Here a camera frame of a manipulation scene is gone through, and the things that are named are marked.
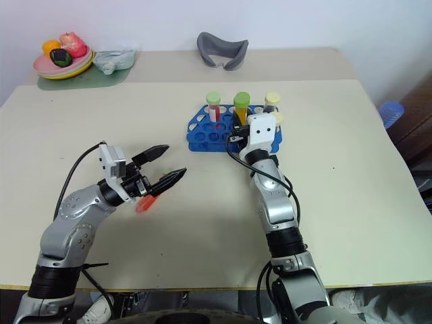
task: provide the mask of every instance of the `red liquid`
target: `red liquid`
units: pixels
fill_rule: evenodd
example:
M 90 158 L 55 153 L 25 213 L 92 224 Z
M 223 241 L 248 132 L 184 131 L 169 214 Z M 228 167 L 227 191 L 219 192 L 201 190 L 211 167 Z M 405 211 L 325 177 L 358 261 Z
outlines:
M 212 114 L 216 116 L 215 120 L 212 120 Z M 209 115 L 212 122 L 218 122 L 221 119 L 221 109 L 219 105 L 209 105 Z

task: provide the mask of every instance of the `wire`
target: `wire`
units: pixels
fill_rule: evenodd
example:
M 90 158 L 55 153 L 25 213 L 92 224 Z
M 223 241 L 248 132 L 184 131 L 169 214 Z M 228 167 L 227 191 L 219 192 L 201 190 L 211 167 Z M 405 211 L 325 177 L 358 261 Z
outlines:
M 91 282 L 91 284 L 102 294 L 102 296 L 105 297 L 105 299 L 107 300 L 108 306 L 109 306 L 109 310 L 111 311 L 111 318 L 114 319 L 115 318 L 114 317 L 114 306 L 113 306 L 113 303 L 111 302 L 111 299 L 109 299 L 107 292 L 102 288 L 101 285 L 99 285 L 97 283 L 96 280 L 94 280 L 92 278 L 92 276 L 87 272 L 86 269 L 81 268 L 81 272 L 83 275 L 86 276 L 86 278 L 89 280 L 89 282 Z
M 291 190 L 293 190 L 291 181 L 289 181 L 289 179 L 285 175 L 283 175 L 283 178 L 285 179 L 286 183 L 291 188 Z
M 278 184 L 280 184 L 281 186 L 283 186 L 286 190 L 288 190 L 288 192 L 292 195 L 292 198 L 294 199 L 294 201 L 296 202 L 296 209 L 297 209 L 297 223 L 300 225 L 300 203 L 298 202 L 297 196 L 294 193 L 294 191 L 283 181 L 281 181 L 280 179 L 277 179 L 275 177 L 273 177 L 272 175 L 269 175 L 268 173 L 265 173 L 249 164 L 247 164 L 246 162 L 243 162 L 242 160 L 240 160 L 237 156 L 235 156 L 233 154 L 233 152 L 230 151 L 230 148 L 228 147 L 228 143 L 230 142 L 230 137 L 232 136 L 232 134 L 230 134 L 226 141 L 225 141 L 225 150 L 227 151 L 228 155 L 236 162 L 238 162 L 239 164 L 243 165 L 244 167 L 247 167 L 249 170 L 252 170 L 254 172 L 257 172 L 259 174 L 261 174 L 262 176 L 268 177 L 270 180 L 273 180 L 274 182 L 277 182 Z
M 271 274 L 271 267 L 267 268 L 267 274 L 265 275 L 265 289 L 267 290 L 267 295 L 269 295 L 269 298 L 271 302 L 275 304 L 275 299 L 273 298 L 273 294 L 271 293 L 270 289 L 270 274 Z
M 263 270 L 261 270 L 261 273 L 259 274 L 258 282 L 256 283 L 256 291 L 255 291 L 255 299 L 256 299 L 256 310 L 258 312 L 259 319 L 263 322 L 263 311 L 261 310 L 261 282 L 263 280 L 264 274 L 267 270 L 267 268 L 271 267 L 270 261 L 265 264 L 263 267 Z
M 63 201 L 63 197 L 65 196 L 65 192 L 66 192 L 66 188 L 68 187 L 68 184 L 72 178 L 72 175 L 75 172 L 75 169 L 77 168 L 78 164 L 80 164 L 80 162 L 90 153 L 93 152 L 95 149 L 97 149 L 99 147 L 99 145 L 101 144 L 106 144 L 106 142 L 102 141 L 92 147 L 90 147 L 87 151 L 85 151 L 84 153 L 81 154 L 80 157 L 78 157 L 78 160 L 76 160 L 76 162 L 74 163 L 74 165 L 72 166 L 72 168 L 69 171 L 69 174 L 67 175 L 65 184 L 63 185 L 63 188 L 61 189 L 60 192 L 60 196 L 57 199 L 57 204 L 55 205 L 55 211 L 54 211 L 54 219 L 53 221 L 55 221 L 55 219 L 57 218 L 57 214 L 59 213 L 59 209 L 60 209 L 60 205 L 61 202 Z
M 80 164 L 80 162 L 91 152 L 93 152 L 94 150 L 96 150 L 99 145 L 101 144 L 106 144 L 105 141 L 102 141 L 92 147 L 90 147 L 87 151 L 85 151 L 84 153 L 81 154 L 80 157 L 78 157 L 78 160 L 76 160 L 76 162 L 74 163 L 74 165 L 72 166 L 72 168 L 69 171 L 69 174 L 67 175 L 65 184 L 63 185 L 63 188 L 61 189 L 59 198 L 57 200 L 57 204 L 55 205 L 55 212 L 54 212 L 54 221 L 57 218 L 57 215 L 59 213 L 59 209 L 60 209 L 60 204 L 63 201 L 63 197 L 65 196 L 65 192 L 66 189 L 68 188 L 69 182 L 72 178 L 72 175 L 74 174 L 77 166 Z M 95 279 L 92 278 L 92 276 L 87 272 L 86 269 L 81 268 L 81 272 L 86 276 L 86 278 L 89 280 L 89 282 L 91 282 L 91 284 L 105 297 L 105 299 L 107 300 L 107 303 L 109 305 L 109 309 L 111 310 L 111 317 L 114 318 L 114 307 L 113 307 L 113 303 L 111 302 L 111 300 L 108 297 L 108 294 L 106 293 L 106 291 L 104 291 L 104 289 L 101 287 L 101 285 L 99 285 L 97 283 L 97 281 Z

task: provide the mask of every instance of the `plate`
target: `plate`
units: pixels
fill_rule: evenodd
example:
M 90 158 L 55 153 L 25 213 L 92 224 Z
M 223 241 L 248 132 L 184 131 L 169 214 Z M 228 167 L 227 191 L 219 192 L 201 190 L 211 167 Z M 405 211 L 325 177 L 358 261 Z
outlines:
M 87 65 L 87 63 L 89 61 L 92 61 L 93 58 L 93 52 L 90 53 L 90 55 L 88 56 L 88 59 L 86 61 L 83 61 L 79 66 L 75 67 L 73 70 L 68 70 L 68 71 L 64 71 L 61 73 L 56 73 L 56 74 L 44 74 L 44 73 L 38 73 L 39 76 L 43 76 L 43 77 L 50 77 L 50 78 L 56 78 L 58 76 L 66 76 L 69 75 L 71 73 L 74 73 L 75 71 L 81 70 L 83 66 Z
M 87 52 L 85 55 L 73 59 L 72 64 L 66 67 L 59 67 L 55 65 L 45 54 L 40 55 L 33 62 L 33 69 L 38 74 L 43 74 L 44 76 L 56 76 L 58 74 L 65 74 L 74 71 L 79 68 L 85 62 L 88 61 L 88 58 L 92 57 L 92 51 L 87 47 Z
M 92 52 L 92 56 L 90 57 L 90 59 L 88 60 L 88 62 L 84 66 L 82 66 L 81 68 L 79 68 L 75 71 L 71 71 L 68 74 L 64 74 L 64 75 L 60 75 L 60 76 L 46 76 L 46 75 L 39 74 L 39 76 L 41 76 L 42 78 L 48 79 L 48 80 L 62 80 L 62 79 L 71 78 L 72 76 L 77 76 L 78 74 L 87 70 L 92 65 L 94 58 L 95 58 L 95 54 Z

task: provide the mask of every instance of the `table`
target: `table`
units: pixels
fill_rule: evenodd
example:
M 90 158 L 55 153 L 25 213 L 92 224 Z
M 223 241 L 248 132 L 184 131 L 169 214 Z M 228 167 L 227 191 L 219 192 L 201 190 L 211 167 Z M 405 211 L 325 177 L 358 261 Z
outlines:
M 282 97 L 278 152 L 302 207 L 300 230 L 327 287 L 431 281 L 432 217 L 354 70 L 335 49 L 249 51 L 235 72 L 197 53 L 142 53 L 128 79 L 109 88 L 42 91 L 35 75 L 0 110 L 0 288 L 26 289 L 39 239 L 64 179 L 100 140 L 128 158 L 170 149 L 142 172 L 187 167 L 145 214 L 122 205 L 98 229 L 87 261 L 113 291 L 253 289 L 269 259 L 248 172 L 224 153 L 193 153 L 187 122 L 218 90 L 222 103 L 248 91 Z M 69 191 L 103 177 L 93 153 Z M 80 289 L 91 288 L 83 277 Z

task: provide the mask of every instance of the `plastic bag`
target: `plastic bag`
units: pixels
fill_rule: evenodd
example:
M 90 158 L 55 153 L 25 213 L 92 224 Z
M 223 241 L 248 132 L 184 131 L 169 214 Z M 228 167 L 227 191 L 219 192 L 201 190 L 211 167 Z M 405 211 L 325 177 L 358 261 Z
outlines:
M 106 51 L 97 52 L 93 63 L 105 75 L 112 74 L 115 70 L 124 70 L 132 67 L 135 62 L 136 51 Z

